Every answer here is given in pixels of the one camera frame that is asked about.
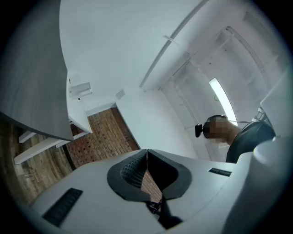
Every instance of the ceiling light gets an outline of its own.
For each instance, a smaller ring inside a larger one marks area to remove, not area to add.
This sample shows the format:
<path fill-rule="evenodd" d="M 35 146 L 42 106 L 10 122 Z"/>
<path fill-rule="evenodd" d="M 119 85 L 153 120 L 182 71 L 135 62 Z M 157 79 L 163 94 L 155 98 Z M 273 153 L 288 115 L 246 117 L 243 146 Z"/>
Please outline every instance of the ceiling light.
<path fill-rule="evenodd" d="M 236 122 L 237 121 L 236 116 L 235 116 L 235 113 L 234 113 L 233 108 L 231 106 L 231 103 L 230 103 L 224 89 L 220 85 L 219 81 L 216 78 L 214 78 L 209 83 L 210 83 L 210 86 L 212 87 L 212 89 L 214 90 L 215 94 L 217 95 L 217 97 L 218 97 L 218 99 L 219 99 L 219 101 L 225 111 L 225 114 L 226 114 L 228 120 L 233 121 L 231 123 L 238 126 L 238 124 Z"/>

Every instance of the white table leg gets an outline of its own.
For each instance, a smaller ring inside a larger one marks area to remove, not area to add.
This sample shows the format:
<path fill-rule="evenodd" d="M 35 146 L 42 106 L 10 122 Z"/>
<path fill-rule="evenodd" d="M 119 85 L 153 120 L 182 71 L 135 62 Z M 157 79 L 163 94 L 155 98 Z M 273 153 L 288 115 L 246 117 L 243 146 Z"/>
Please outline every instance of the white table leg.
<path fill-rule="evenodd" d="M 14 158 L 15 164 L 20 164 L 31 157 L 43 152 L 46 149 L 51 148 L 52 146 L 62 142 L 63 140 L 56 139 L 56 138 L 47 138 L 40 143 L 32 146 L 31 148 L 27 149 L 26 151 L 22 152 L 20 155 Z"/>
<path fill-rule="evenodd" d="M 26 131 L 23 135 L 21 135 L 18 138 L 19 143 L 24 143 L 25 141 L 29 140 L 32 136 L 34 136 L 36 133 Z"/>
<path fill-rule="evenodd" d="M 76 140 L 77 138 L 79 138 L 79 137 L 83 137 L 83 136 L 85 136 L 85 135 L 87 135 L 87 134 L 88 134 L 88 133 L 86 133 L 86 132 L 79 133 L 79 134 L 73 136 L 73 139 Z M 69 143 L 69 142 L 70 142 L 70 141 L 62 141 L 62 142 L 56 144 L 56 148 L 59 148 L 60 146 L 65 145 L 65 144 L 67 144 L 67 143 Z"/>

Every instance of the person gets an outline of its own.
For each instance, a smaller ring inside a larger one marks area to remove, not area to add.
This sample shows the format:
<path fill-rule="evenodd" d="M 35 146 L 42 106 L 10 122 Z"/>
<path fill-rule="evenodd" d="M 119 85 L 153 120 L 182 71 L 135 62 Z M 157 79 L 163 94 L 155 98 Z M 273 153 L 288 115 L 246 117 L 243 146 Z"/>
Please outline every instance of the person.
<path fill-rule="evenodd" d="M 232 124 L 225 115 L 211 116 L 203 126 L 197 124 L 196 137 L 201 132 L 207 139 L 230 145 L 226 157 L 226 162 L 229 163 L 237 163 L 241 154 L 252 152 L 257 145 L 276 136 L 272 127 L 264 121 L 249 122 L 241 129 Z"/>

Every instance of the brick floor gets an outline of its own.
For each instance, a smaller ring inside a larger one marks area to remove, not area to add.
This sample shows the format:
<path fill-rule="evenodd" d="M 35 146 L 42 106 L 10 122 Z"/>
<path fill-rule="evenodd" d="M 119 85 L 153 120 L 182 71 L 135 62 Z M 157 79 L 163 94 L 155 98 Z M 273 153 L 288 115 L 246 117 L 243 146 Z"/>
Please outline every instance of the brick floor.
<path fill-rule="evenodd" d="M 90 162 L 99 161 L 119 154 L 138 150 L 135 140 L 129 132 L 117 108 L 110 108 L 88 117 L 92 134 L 76 139 L 66 145 L 76 168 Z M 71 126 L 73 135 L 81 132 Z M 152 201 L 159 202 L 162 193 L 146 172 L 141 189 L 151 195 Z"/>

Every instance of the black t-shirt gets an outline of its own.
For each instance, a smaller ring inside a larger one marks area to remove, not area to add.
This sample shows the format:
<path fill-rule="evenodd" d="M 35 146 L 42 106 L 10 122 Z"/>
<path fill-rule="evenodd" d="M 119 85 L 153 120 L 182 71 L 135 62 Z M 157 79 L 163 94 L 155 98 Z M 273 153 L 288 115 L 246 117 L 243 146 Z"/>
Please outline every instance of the black t-shirt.
<path fill-rule="evenodd" d="M 226 157 L 227 163 L 237 163 L 241 154 L 252 152 L 260 143 L 271 140 L 275 132 L 266 122 L 251 122 L 237 134 Z"/>

